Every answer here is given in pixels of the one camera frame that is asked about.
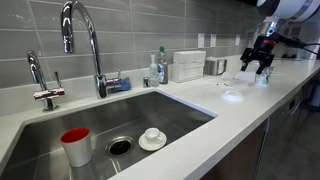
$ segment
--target faucet handle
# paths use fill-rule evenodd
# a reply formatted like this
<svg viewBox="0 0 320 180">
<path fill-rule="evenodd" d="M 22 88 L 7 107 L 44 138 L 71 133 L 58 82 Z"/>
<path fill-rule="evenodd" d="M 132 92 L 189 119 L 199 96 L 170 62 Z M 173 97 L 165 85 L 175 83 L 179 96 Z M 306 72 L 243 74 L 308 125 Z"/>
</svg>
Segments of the faucet handle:
<svg viewBox="0 0 320 180">
<path fill-rule="evenodd" d="M 121 78 L 121 69 L 118 70 L 118 79 Z"/>
<path fill-rule="evenodd" d="M 62 88 L 61 80 L 60 80 L 58 71 L 55 71 L 55 72 L 54 72 L 54 76 L 56 77 L 57 84 L 58 84 L 59 88 Z"/>
</svg>

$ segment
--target stainless steel sink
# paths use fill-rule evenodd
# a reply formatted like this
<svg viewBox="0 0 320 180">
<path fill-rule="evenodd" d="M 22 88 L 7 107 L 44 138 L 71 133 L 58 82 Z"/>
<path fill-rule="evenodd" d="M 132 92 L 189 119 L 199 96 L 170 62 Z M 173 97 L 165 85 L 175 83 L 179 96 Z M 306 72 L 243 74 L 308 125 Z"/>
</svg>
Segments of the stainless steel sink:
<svg viewBox="0 0 320 180">
<path fill-rule="evenodd" d="M 0 180 L 107 179 L 153 153 L 138 143 L 146 129 L 160 129 L 166 134 L 168 145 L 212 119 L 213 116 L 152 92 L 29 124 Z M 76 127 L 90 128 L 94 156 L 89 164 L 71 168 L 60 137 Z"/>
</svg>

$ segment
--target white countertop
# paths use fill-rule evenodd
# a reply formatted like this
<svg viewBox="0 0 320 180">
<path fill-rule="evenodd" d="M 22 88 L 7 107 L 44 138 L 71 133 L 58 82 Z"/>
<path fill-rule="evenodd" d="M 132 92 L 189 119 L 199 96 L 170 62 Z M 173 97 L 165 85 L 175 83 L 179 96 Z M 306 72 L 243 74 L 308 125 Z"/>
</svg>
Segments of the white countertop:
<svg viewBox="0 0 320 180">
<path fill-rule="evenodd" d="M 133 88 L 104 100 L 91 97 L 73 101 L 61 104 L 52 113 L 36 109 L 0 117 L 0 174 L 26 124 L 158 91 L 218 117 L 111 179 L 199 179 L 315 75 L 320 61 L 274 61 L 273 65 L 274 74 L 268 87 L 225 86 L 220 78 L 204 77 L 180 84 L 170 82 L 158 88 Z M 228 89 L 240 91 L 243 101 L 223 100 L 221 95 Z"/>
</svg>

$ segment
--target cabinet door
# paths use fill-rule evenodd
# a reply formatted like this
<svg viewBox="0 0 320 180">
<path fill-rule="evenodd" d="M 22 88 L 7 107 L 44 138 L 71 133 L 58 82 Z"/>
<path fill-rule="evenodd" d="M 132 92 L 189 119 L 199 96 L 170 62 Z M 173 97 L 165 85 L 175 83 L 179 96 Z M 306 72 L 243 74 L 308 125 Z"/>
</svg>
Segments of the cabinet door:
<svg viewBox="0 0 320 180">
<path fill-rule="evenodd" d="M 251 180 L 264 135 L 262 123 L 226 157 L 214 166 L 202 180 Z"/>
</svg>

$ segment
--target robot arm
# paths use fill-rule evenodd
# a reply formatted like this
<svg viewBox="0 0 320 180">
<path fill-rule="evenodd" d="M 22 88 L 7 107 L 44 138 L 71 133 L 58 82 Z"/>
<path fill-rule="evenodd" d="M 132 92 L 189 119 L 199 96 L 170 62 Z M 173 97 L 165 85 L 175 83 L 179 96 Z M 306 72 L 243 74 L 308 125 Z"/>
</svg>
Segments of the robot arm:
<svg viewBox="0 0 320 180">
<path fill-rule="evenodd" d="M 256 40 L 253 47 L 246 48 L 243 52 L 240 58 L 242 60 L 241 70 L 245 71 L 253 60 L 258 60 L 260 64 L 257 74 L 261 74 L 265 67 L 270 67 L 274 58 L 272 49 L 275 43 L 305 49 L 308 44 L 283 36 L 279 34 L 279 31 L 281 26 L 287 22 L 300 22 L 309 18 L 317 10 L 319 4 L 320 0 L 258 0 L 258 11 L 271 17 L 267 17 L 255 32 Z"/>
</svg>

